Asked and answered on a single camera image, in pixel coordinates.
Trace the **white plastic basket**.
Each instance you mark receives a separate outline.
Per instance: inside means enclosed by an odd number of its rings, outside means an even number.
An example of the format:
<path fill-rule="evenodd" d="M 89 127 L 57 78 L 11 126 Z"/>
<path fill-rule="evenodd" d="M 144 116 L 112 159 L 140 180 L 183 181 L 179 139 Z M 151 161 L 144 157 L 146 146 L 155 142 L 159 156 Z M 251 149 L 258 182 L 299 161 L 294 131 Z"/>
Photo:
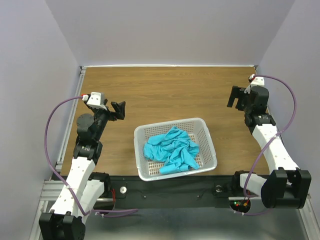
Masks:
<path fill-rule="evenodd" d="M 134 151 L 145 182 L 208 172 L 218 165 L 210 131 L 198 117 L 138 126 Z"/>

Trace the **turquoise t shirt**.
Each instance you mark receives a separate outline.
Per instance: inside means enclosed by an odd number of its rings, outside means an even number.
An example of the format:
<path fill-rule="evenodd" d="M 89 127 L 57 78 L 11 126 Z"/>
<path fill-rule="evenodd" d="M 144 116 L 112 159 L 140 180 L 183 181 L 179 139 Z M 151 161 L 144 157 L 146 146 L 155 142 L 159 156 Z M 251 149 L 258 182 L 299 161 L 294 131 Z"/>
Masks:
<path fill-rule="evenodd" d="M 151 136 L 143 147 L 147 160 L 163 163 L 159 169 L 162 175 L 199 169 L 200 165 L 196 162 L 199 152 L 199 145 L 191 140 L 186 131 L 176 126 L 167 133 Z"/>

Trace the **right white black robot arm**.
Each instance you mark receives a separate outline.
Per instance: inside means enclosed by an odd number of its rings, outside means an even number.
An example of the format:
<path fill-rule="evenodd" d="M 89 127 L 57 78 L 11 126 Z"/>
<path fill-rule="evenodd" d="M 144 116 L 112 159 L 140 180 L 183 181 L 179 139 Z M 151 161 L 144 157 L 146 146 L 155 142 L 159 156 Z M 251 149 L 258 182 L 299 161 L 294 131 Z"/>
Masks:
<path fill-rule="evenodd" d="M 267 113 L 269 91 L 262 86 L 233 86 L 227 107 L 244 112 L 244 122 L 265 157 L 269 176 L 263 178 L 250 171 L 237 171 L 234 180 L 247 198 L 259 196 L 267 209 L 301 209 L 304 207 L 311 174 L 302 170 L 290 157 L 281 141 L 276 122 Z"/>

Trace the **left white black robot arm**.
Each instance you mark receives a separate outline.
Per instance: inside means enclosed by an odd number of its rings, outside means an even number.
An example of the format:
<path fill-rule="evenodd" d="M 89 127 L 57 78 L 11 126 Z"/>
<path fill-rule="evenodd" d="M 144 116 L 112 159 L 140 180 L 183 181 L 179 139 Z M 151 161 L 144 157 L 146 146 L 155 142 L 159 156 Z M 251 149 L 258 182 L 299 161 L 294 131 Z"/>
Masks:
<path fill-rule="evenodd" d="M 124 217 L 132 210 L 95 210 L 94 205 L 104 194 L 115 195 L 107 173 L 94 172 L 103 148 L 100 138 L 107 122 L 125 118 L 124 101 L 111 102 L 113 111 L 101 100 L 89 105 L 92 114 L 77 118 L 77 138 L 73 150 L 71 168 L 67 178 L 57 171 L 54 174 L 63 183 L 62 190 L 49 210 L 39 218 L 39 227 L 44 240 L 82 240 L 86 232 L 86 220 L 91 213 L 107 218 Z"/>

